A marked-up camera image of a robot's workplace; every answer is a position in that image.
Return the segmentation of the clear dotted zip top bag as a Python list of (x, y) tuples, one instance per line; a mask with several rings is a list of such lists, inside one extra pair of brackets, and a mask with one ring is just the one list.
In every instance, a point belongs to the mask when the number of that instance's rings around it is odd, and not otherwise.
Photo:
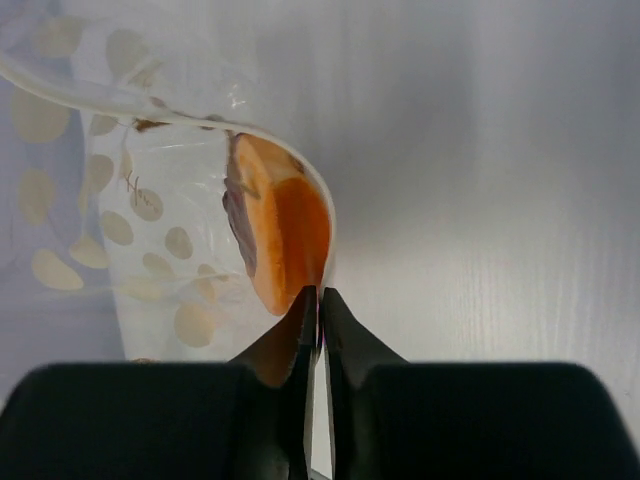
[(223, 207), (230, 132), (300, 160), (311, 37), (256, 6), (1, 5), (1, 366), (227, 360), (278, 322)]

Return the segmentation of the orange purple papaya slice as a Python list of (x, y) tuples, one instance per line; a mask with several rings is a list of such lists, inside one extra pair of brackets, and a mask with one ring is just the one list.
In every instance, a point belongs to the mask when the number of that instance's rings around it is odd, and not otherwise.
[(302, 332), (302, 290), (321, 286), (331, 243), (327, 204), (304, 164), (248, 133), (227, 135), (223, 207), (253, 289), (278, 322), (241, 359), (269, 387), (285, 383)]

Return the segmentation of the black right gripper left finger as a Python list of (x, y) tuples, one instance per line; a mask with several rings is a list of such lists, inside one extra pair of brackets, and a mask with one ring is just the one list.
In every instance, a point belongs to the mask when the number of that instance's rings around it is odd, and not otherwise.
[(225, 362), (58, 363), (1, 415), (5, 479), (307, 479), (318, 300)]

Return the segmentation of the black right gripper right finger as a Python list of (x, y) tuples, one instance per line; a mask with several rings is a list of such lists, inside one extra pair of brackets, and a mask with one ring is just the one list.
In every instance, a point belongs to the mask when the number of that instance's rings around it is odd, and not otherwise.
[(635, 479), (610, 394), (567, 362), (409, 362), (322, 299), (337, 479)]

